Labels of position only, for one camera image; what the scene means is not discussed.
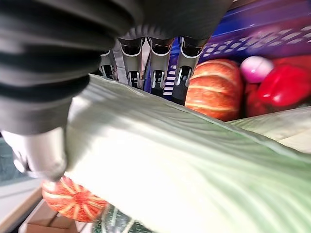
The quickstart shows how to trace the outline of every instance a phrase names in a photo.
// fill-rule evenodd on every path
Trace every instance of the pumpkin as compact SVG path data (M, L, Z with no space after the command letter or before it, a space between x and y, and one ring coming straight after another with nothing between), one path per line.
M187 92L185 106L222 121L239 118L243 83L238 66L218 59L199 64Z
M107 206L106 201L65 176L55 183L44 181L42 196L52 209L79 222L93 222Z
M139 222L122 213L115 206L106 208L102 217L93 225L92 233L152 233Z

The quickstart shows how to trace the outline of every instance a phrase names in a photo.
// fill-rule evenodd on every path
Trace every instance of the robotic finger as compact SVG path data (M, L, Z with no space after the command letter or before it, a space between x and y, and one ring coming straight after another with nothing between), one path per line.
M0 130L16 166L33 177L63 175L71 100L98 67L118 79L116 39L128 84L142 89L141 49L150 38L152 93L162 96L172 38L182 36L173 100L183 104L204 44L232 2L0 1Z

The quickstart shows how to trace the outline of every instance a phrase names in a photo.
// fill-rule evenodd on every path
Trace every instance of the striped pumpkin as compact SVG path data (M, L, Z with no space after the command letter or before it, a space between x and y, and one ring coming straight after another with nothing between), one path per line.
M243 83L238 66L218 59L199 64L190 79L185 106L222 121L239 117Z
M54 183L42 183L46 203L63 216L79 222L93 222L107 206L107 202L93 195L68 177Z

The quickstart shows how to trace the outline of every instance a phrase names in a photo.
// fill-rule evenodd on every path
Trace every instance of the pink ball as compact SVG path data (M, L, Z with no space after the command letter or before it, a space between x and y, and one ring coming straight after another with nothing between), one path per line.
M273 69L272 61L259 56L246 58L241 64L242 74L248 83L261 83Z

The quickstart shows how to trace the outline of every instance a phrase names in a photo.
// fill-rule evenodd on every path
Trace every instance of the blue plastic basket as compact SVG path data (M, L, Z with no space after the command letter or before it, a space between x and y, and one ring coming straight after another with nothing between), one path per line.
M172 95L178 54L176 39L164 89L166 99ZM240 62L253 55L280 58L305 54L311 54L311 1L257 0L224 16L199 63L217 58Z

